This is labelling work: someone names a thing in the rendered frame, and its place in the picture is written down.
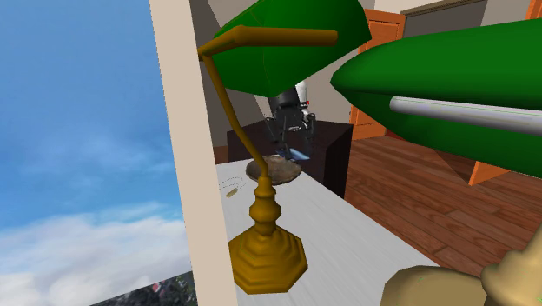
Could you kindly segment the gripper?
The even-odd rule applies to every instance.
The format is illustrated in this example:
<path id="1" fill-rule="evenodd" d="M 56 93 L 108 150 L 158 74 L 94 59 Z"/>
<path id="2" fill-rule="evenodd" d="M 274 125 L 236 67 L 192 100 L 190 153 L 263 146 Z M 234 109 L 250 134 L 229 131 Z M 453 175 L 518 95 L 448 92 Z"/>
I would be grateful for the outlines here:
<path id="1" fill-rule="evenodd" d="M 304 130 L 304 153 L 307 156 L 312 155 L 315 122 L 314 113 L 290 107 L 277 109 L 274 112 L 274 118 L 265 118 L 271 142 L 275 144 L 277 151 L 283 156 L 291 156 L 285 134 L 290 130 Z"/>

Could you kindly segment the blue flat object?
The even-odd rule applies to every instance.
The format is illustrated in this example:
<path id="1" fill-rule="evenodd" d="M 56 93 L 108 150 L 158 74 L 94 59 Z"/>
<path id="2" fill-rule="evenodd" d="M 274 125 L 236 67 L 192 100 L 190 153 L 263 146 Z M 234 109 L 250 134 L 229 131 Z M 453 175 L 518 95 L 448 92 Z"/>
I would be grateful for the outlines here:
<path id="1" fill-rule="evenodd" d="M 310 156 L 294 148 L 279 148 L 276 153 L 290 161 L 307 161 L 310 159 Z"/>

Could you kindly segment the brown round plate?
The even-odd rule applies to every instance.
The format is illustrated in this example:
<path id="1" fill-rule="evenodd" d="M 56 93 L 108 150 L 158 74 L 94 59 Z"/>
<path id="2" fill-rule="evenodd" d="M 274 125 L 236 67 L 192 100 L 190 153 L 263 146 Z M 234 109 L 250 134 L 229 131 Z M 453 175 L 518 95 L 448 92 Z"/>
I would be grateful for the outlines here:
<path id="1" fill-rule="evenodd" d="M 289 183 L 302 172 L 302 168 L 298 163 L 287 160 L 282 156 L 265 156 L 263 159 L 268 165 L 268 175 L 273 185 Z M 254 181 L 258 181 L 261 170 L 255 160 L 248 163 L 246 174 Z"/>

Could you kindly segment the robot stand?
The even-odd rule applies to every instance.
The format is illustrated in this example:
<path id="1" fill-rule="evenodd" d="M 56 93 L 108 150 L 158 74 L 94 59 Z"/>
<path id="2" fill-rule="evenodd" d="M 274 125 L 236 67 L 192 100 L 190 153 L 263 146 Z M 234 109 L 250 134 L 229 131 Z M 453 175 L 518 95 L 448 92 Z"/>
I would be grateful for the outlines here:
<path id="1" fill-rule="evenodd" d="M 266 129 L 263 121 L 243 127 L 263 156 L 276 155 L 277 146 L 269 140 Z M 298 162 L 305 173 L 339 197 L 345 195 L 352 134 L 352 124 L 317 121 L 312 154 Z"/>

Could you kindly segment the brass desk lamp green shade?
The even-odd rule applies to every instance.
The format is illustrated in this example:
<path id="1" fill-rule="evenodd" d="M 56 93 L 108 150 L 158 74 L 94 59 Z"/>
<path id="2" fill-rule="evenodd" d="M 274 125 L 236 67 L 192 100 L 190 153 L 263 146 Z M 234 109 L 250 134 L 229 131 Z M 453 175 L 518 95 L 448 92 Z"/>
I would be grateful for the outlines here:
<path id="1" fill-rule="evenodd" d="M 370 38 L 359 0 L 257 0 L 197 49 L 233 131 L 261 171 L 249 208 L 254 225 L 228 244 L 235 283 L 247 294 L 288 291 L 307 270 L 307 258 L 301 239 L 276 223 L 281 207 L 268 165 L 227 91 L 277 96 Z"/>

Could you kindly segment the orange wooden door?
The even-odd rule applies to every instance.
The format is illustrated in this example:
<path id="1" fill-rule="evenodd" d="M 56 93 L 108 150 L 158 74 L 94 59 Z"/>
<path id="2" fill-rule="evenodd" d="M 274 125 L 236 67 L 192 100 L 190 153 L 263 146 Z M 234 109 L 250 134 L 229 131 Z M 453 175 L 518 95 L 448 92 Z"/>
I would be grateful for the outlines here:
<path id="1" fill-rule="evenodd" d="M 365 15 L 372 39 L 358 48 L 359 53 L 403 37 L 405 15 L 369 9 L 365 9 Z M 354 127 L 353 141 L 384 136 L 387 133 L 387 129 L 382 124 L 354 106 L 351 107 L 349 122 Z"/>

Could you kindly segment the pale brass lamp green shade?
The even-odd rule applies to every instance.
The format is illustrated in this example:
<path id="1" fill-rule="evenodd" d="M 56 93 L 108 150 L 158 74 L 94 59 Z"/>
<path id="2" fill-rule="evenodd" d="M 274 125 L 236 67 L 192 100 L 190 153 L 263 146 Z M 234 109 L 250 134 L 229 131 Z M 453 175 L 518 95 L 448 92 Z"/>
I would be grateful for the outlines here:
<path id="1" fill-rule="evenodd" d="M 542 18 L 402 38 L 332 76 L 353 106 L 409 142 L 542 178 Z M 380 306 L 542 306 L 542 224 L 480 276 L 413 266 Z"/>

